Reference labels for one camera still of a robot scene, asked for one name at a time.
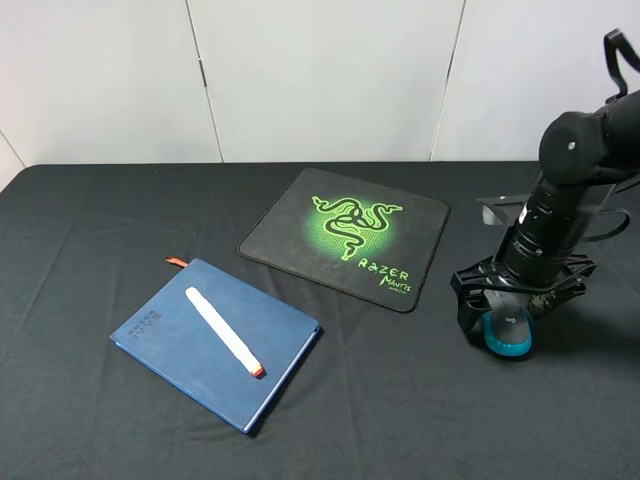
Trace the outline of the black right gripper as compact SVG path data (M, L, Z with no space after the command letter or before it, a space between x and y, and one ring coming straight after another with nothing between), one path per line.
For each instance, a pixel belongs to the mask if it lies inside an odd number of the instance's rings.
M494 256L454 274L457 323L470 345L483 345L482 318L491 307L485 291L530 294L525 309L541 320L581 296L595 264L572 253L611 192L609 185L555 186L540 178Z

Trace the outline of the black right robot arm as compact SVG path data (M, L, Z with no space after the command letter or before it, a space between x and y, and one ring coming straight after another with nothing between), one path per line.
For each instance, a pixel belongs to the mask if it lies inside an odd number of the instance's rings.
M544 132L541 174L528 195L485 198L483 221L506 230L495 253L455 272L457 323L474 346L503 358L527 356L534 326L585 293L595 263L575 249L629 225L588 235L604 204L639 174L639 95L619 94L594 113L566 112Z

